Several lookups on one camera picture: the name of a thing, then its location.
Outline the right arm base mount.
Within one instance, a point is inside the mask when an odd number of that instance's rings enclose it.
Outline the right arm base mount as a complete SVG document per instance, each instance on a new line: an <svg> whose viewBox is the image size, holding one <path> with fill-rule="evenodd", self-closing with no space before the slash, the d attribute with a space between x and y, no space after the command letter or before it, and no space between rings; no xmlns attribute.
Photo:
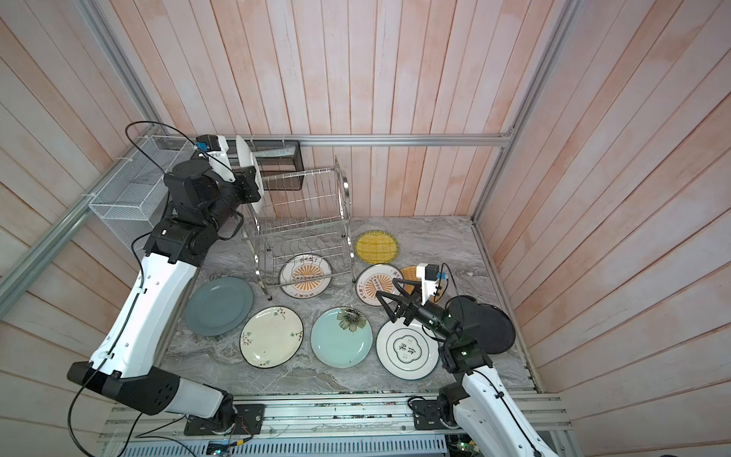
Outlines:
<svg viewBox="0 0 731 457"><path fill-rule="evenodd" d="M460 427L445 408L445 403L439 399L428 400L422 396L412 396L407 400L407 406L412 411L414 428L416 430L458 430Z"/></svg>

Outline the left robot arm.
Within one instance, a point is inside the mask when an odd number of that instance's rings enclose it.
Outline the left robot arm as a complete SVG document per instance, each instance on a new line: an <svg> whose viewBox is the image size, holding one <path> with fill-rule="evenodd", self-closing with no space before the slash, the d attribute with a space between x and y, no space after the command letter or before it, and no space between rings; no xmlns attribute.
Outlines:
<svg viewBox="0 0 731 457"><path fill-rule="evenodd" d="M230 393L154 365L155 353L184 289L219 230L243 204L261 199L262 180L253 162L228 176L213 158L177 164L164 177L169 202L146 236L140 272L108 336L89 361L70 366L70 382L146 415L171 412L194 416L217 433L236 415Z"/></svg>

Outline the yellow green woven plate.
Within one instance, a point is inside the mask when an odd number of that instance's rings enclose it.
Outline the yellow green woven plate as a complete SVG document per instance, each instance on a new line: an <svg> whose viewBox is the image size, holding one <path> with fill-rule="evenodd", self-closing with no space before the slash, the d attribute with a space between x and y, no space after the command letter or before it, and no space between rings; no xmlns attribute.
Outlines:
<svg viewBox="0 0 731 457"><path fill-rule="evenodd" d="M368 230L356 240L355 253L367 264L388 264L398 257L400 246L397 239L389 232Z"/></svg>

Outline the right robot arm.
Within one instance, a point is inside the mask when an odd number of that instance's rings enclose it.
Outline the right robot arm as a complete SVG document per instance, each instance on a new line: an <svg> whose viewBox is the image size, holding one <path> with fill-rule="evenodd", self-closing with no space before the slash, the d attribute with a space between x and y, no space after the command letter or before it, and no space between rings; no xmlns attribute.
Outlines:
<svg viewBox="0 0 731 457"><path fill-rule="evenodd" d="M439 419L461 428L485 456L554 456L508 393L490 356L512 347L514 325L499 308L457 295L445 307L424 300L423 286L395 279L396 294L377 291L391 322L417 321L437 338L445 371L456 381L439 391Z"/></svg>

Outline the white plate with text rim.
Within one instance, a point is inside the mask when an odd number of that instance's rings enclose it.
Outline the white plate with text rim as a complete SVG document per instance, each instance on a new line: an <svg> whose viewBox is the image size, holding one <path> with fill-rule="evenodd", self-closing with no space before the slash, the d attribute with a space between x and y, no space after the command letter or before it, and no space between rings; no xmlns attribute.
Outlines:
<svg viewBox="0 0 731 457"><path fill-rule="evenodd" d="M247 144L247 141L241 135L237 135L235 137L235 145L239 159L239 166L241 168L253 168L253 179L257 185L257 192L260 199L258 202L252 203L252 207L257 214L261 214L264 207L264 186L259 165L254 153L249 147L249 144Z"/></svg>

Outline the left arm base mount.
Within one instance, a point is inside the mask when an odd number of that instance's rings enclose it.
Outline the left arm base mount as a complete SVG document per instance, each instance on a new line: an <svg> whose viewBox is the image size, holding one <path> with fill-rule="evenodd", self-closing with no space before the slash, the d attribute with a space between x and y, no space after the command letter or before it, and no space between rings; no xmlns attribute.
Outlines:
<svg viewBox="0 0 731 457"><path fill-rule="evenodd" d="M231 404L211 418L191 416L184 428L184 436L256 435L262 430L265 410L264 404Z"/></svg>

